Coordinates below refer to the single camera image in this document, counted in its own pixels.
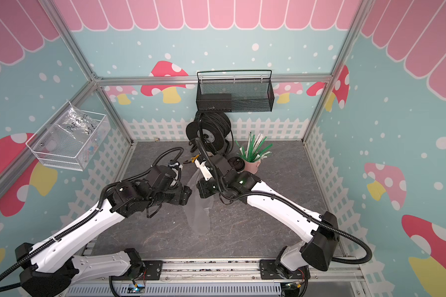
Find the clear plastic carrier bag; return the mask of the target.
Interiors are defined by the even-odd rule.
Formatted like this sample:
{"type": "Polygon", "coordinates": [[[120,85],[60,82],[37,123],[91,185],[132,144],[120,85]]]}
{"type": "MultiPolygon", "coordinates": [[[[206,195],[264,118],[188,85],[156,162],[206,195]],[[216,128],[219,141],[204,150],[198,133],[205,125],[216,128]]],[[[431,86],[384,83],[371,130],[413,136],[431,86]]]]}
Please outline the clear plastic carrier bag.
{"type": "Polygon", "coordinates": [[[188,199],[187,205],[183,207],[188,225],[196,235],[205,235],[210,231],[210,210],[214,204],[213,196],[205,199],[200,198],[197,184],[202,178],[203,175],[199,170],[190,178],[187,186],[192,190],[192,194],[188,199]]]}

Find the red milk tea cup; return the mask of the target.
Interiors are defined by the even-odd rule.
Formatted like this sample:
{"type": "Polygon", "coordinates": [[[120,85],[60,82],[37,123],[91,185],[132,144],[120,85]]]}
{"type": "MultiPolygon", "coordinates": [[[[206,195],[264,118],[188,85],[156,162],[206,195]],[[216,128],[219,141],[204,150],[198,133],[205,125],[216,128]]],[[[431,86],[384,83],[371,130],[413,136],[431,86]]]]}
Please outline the red milk tea cup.
{"type": "Polygon", "coordinates": [[[228,162],[238,173],[245,169],[245,161],[240,157],[231,157],[228,159],[228,162]]]}

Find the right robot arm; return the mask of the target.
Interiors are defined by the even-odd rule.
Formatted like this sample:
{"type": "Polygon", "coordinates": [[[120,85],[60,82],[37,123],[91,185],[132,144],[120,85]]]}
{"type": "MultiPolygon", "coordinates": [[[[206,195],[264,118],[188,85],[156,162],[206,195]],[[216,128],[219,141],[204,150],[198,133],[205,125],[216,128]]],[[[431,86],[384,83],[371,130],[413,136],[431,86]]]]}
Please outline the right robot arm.
{"type": "Polygon", "coordinates": [[[220,194],[229,202],[241,201],[272,216],[300,237],[297,244],[284,247],[277,257],[278,264],[287,271],[305,266],[327,271],[332,262],[361,265],[372,259],[368,244],[340,230],[332,213],[319,214],[303,208],[277,193],[253,173],[238,172],[221,155],[198,157],[195,165],[203,175],[197,184],[202,198],[220,194]],[[365,255],[357,259],[336,257],[334,253],[341,238],[363,248],[365,255]]]}

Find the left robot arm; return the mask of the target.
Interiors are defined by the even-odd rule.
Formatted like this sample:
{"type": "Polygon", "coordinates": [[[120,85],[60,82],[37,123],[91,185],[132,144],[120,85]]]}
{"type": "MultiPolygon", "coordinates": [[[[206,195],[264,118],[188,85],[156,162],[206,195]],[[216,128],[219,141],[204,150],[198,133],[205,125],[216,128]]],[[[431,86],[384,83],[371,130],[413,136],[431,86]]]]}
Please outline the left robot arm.
{"type": "Polygon", "coordinates": [[[138,212],[162,204],[185,205],[192,193],[181,183],[182,165],[153,165],[142,174],[107,185],[84,215],[40,243],[16,249],[17,262],[0,274],[0,293],[23,288],[32,297],[54,297],[75,283],[108,277],[135,281],[146,265],[133,248],[77,256],[92,239],[138,212]]]}

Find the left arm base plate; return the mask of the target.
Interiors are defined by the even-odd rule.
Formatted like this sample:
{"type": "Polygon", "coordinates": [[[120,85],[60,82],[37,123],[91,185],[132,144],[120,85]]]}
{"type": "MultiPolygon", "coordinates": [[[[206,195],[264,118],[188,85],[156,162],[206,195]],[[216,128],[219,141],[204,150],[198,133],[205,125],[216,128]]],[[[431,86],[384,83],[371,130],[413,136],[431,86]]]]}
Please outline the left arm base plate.
{"type": "Polygon", "coordinates": [[[133,280],[160,280],[163,263],[163,261],[141,261],[133,280]]]}

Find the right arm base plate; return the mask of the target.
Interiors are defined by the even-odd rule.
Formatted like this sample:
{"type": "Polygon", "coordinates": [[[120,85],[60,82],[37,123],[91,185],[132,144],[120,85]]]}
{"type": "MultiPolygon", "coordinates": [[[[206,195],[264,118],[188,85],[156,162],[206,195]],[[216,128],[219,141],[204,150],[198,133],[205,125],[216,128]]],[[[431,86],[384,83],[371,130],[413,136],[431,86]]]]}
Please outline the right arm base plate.
{"type": "Polygon", "coordinates": [[[259,261],[260,277],[262,280],[308,280],[310,272],[307,266],[290,271],[274,259],[259,261]]]}

